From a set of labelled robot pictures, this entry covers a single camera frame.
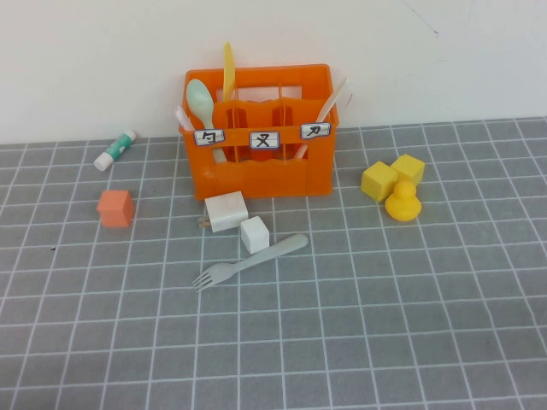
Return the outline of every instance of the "glue stick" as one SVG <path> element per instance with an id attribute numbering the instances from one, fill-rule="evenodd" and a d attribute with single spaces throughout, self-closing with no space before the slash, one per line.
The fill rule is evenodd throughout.
<path id="1" fill-rule="evenodd" d="M 105 171 L 110 167 L 114 160 L 117 160 L 121 153 L 131 145 L 137 134 L 129 130 L 125 131 L 121 137 L 116 139 L 94 162 L 95 168 L 99 171 Z"/>

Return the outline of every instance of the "yellow block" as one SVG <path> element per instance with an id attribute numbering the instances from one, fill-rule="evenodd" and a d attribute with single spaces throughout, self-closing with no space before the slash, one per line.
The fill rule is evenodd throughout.
<path id="1" fill-rule="evenodd" d="M 362 173 L 361 190 L 376 202 L 384 201 L 397 183 L 397 172 L 378 161 Z"/>
<path id="2" fill-rule="evenodd" d="M 415 159 L 413 156 L 404 154 L 391 164 L 399 174 L 399 181 L 410 181 L 414 185 L 418 185 L 424 176 L 426 163 Z"/>

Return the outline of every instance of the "white foam block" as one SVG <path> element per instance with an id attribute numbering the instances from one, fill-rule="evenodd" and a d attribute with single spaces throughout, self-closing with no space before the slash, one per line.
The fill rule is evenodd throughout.
<path id="1" fill-rule="evenodd" d="M 259 216 L 241 223 L 241 240 L 251 255 L 270 246 L 270 231 Z"/>

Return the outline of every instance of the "white block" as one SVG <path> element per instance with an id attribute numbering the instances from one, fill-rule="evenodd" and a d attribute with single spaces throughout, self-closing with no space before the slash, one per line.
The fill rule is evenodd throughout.
<path id="1" fill-rule="evenodd" d="M 270 246 L 270 231 L 259 216 L 241 223 L 241 240 L 251 255 Z"/>
<path id="2" fill-rule="evenodd" d="M 213 232 L 237 228 L 249 218 L 241 191 L 207 198 L 205 207 Z"/>

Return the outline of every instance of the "white label with character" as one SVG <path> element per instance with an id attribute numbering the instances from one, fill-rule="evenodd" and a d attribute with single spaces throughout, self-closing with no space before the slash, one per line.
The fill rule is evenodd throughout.
<path id="1" fill-rule="evenodd" d="M 199 130 L 194 131 L 194 140 L 197 146 L 211 145 L 224 141 L 222 130 Z"/>
<path id="2" fill-rule="evenodd" d="M 312 139 L 315 137 L 326 137 L 331 133 L 331 125 L 328 122 L 317 122 L 314 124 L 302 124 L 301 138 Z"/>
<path id="3" fill-rule="evenodd" d="M 252 132 L 250 134 L 250 147 L 252 149 L 274 149 L 279 148 L 279 133 Z"/>

